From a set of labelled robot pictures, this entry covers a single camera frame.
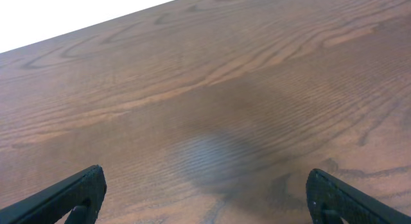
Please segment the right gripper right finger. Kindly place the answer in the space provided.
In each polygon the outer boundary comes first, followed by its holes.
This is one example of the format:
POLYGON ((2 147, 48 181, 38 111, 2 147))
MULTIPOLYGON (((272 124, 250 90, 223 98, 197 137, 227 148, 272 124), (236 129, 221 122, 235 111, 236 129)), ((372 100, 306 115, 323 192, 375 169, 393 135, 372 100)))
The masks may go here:
POLYGON ((306 200, 314 224, 410 223, 410 216, 377 201, 321 169, 313 169, 308 175, 306 200))

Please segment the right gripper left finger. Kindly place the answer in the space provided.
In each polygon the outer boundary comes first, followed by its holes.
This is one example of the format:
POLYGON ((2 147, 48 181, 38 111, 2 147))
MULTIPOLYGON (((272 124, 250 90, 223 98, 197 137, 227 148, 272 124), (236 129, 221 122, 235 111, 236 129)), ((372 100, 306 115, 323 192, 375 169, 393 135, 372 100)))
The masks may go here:
POLYGON ((90 166, 24 200, 1 209, 1 223, 95 223, 107 184, 103 169, 90 166))

